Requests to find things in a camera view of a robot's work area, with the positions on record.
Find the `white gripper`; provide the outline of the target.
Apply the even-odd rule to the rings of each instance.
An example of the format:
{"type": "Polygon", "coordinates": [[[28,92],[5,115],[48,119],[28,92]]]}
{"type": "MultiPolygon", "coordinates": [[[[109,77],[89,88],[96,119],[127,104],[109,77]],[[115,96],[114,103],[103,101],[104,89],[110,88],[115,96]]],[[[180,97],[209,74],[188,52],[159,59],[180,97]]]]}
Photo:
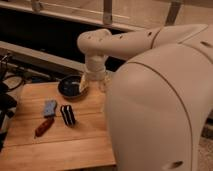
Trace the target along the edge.
{"type": "Polygon", "coordinates": [[[88,87],[89,81],[101,81],[106,75],[105,62],[108,59],[106,55],[86,55],[85,56],[85,74],[82,75],[79,92],[82,93],[88,87]]]}

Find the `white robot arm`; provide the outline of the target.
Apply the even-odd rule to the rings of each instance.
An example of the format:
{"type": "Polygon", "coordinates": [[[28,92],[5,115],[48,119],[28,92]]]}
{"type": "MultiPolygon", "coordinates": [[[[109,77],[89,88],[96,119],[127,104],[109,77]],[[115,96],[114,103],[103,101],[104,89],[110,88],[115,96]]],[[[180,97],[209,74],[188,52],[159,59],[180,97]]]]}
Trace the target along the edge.
{"type": "Polygon", "coordinates": [[[189,24],[113,35],[79,35],[89,80],[108,56],[125,63],[106,91],[105,115],[118,171],[197,171],[213,112],[213,25],[189,24]]]}

